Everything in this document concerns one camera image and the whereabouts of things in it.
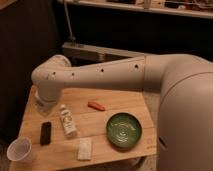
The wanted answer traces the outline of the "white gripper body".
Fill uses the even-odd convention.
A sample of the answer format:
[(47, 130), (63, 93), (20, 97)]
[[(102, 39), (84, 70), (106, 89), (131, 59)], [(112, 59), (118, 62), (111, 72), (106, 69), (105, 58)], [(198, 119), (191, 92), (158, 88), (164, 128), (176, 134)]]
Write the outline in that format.
[(35, 93), (35, 106), (40, 114), (49, 114), (55, 105), (55, 101), (45, 101)]

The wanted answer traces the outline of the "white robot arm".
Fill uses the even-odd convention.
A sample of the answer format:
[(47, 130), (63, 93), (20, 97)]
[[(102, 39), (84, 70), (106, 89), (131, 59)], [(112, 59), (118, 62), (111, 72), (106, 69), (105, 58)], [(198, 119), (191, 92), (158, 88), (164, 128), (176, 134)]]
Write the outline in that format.
[(157, 171), (213, 171), (213, 62), (166, 54), (73, 67), (55, 55), (32, 81), (44, 109), (68, 87), (158, 91)]

